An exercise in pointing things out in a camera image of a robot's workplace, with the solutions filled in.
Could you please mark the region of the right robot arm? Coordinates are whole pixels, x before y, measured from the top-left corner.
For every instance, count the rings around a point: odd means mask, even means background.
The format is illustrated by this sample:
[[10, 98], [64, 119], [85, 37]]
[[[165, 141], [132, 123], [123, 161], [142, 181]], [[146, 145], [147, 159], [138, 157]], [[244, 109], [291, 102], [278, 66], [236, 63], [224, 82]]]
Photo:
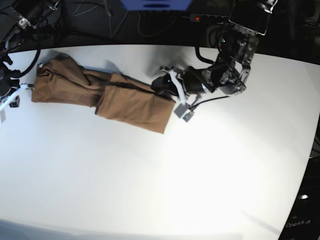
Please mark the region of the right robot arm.
[[41, 37], [40, 24], [58, 9], [58, 0], [15, 0], [0, 11], [5, 18], [0, 22], [0, 109], [17, 108], [20, 93], [33, 88], [32, 84], [20, 83], [36, 65], [41, 53], [41, 40], [37, 40], [35, 56], [24, 70], [12, 70], [7, 65], [13, 61], [9, 54], [18, 50], [36, 34]]

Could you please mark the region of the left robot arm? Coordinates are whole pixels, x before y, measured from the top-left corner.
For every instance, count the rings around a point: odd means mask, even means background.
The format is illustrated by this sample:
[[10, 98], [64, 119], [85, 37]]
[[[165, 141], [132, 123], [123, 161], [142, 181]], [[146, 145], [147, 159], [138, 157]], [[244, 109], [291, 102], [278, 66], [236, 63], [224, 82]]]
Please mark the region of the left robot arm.
[[158, 94], [213, 93], [221, 89], [226, 95], [234, 95], [246, 89], [251, 62], [259, 44], [258, 35], [267, 33], [276, 0], [235, 0], [228, 22], [218, 28], [214, 47], [218, 50], [215, 61], [203, 58], [198, 47], [197, 58], [210, 66], [185, 69], [162, 66], [163, 76], [156, 78], [151, 89]]

